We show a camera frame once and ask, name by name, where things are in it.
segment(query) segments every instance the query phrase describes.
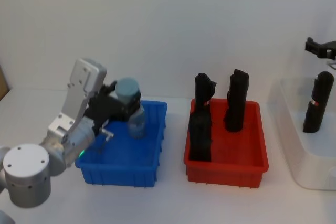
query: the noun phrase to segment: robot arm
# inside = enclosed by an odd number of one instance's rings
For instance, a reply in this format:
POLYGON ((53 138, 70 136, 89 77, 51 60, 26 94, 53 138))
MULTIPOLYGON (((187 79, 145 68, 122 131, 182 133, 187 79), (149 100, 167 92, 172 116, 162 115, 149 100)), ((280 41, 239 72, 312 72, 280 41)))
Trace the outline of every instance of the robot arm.
POLYGON ((62 111, 43 142, 0 147, 0 192, 7 188, 15 205, 30 208, 42 204, 50 195, 50 177, 71 166, 94 141, 94 122, 83 115, 106 73, 106 68, 92 60, 77 60, 62 111))

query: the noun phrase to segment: cardboard box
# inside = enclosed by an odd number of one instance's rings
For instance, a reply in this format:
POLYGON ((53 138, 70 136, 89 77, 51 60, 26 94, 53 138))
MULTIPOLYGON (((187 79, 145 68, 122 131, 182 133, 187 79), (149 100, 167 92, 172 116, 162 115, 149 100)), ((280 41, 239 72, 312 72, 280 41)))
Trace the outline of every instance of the cardboard box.
POLYGON ((0 66, 0 100, 9 92, 9 88, 0 66))

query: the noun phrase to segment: black object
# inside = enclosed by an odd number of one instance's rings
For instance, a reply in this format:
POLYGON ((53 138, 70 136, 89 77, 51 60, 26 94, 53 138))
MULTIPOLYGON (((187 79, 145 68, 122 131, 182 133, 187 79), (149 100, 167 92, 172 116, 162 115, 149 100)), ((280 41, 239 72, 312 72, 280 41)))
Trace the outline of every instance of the black object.
POLYGON ((249 75, 235 69, 234 74, 231 75, 229 92, 227 92, 228 109, 224 117, 225 128, 230 132, 237 132, 243 128, 248 86, 249 75))
POLYGON ((96 136, 106 122, 126 122, 140 107, 140 92, 127 104, 111 97, 110 93, 115 90, 116 84, 117 82, 115 81, 109 86, 103 85, 100 91, 90 99, 89 107, 85 110, 84 116, 94 122, 92 129, 96 136))
POLYGON ((196 110, 201 109, 215 94, 216 83, 204 74, 199 73, 195 78, 196 110))
POLYGON ((317 79, 315 79, 306 119, 303 124, 303 132, 314 133, 320 129, 333 83, 334 76, 326 71, 319 73, 317 79))
POLYGON ((209 105, 190 114, 190 160, 211 162, 211 124, 209 105))
POLYGON ((336 60, 336 41, 319 44, 312 38, 308 38, 305 50, 317 55, 320 59, 336 60))

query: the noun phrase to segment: white table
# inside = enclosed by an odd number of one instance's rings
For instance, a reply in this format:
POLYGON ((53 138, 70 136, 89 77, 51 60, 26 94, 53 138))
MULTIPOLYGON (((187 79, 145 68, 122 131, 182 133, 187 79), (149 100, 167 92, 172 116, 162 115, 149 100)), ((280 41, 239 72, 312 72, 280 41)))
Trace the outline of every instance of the white table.
MULTIPOLYGON (((60 111, 64 91, 14 89, 0 102, 0 145, 40 143, 60 111)), ((183 154, 190 100, 168 103, 158 181, 154 188, 93 186, 75 166, 52 178, 39 207, 14 206, 5 190, 0 209, 18 224, 70 223, 336 223, 336 192, 303 189, 290 176, 269 108, 261 104, 269 171, 260 188, 190 183, 183 154)))

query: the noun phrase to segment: blue bin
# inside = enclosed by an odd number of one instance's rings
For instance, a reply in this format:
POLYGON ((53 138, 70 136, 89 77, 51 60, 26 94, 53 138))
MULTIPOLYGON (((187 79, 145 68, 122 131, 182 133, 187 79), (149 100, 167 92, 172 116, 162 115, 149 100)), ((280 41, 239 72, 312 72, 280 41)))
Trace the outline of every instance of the blue bin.
POLYGON ((105 129, 114 133, 106 142, 102 134, 75 161, 86 183, 153 187, 159 166, 167 104, 141 101, 145 111, 145 137, 132 138, 127 123, 112 122, 105 129))

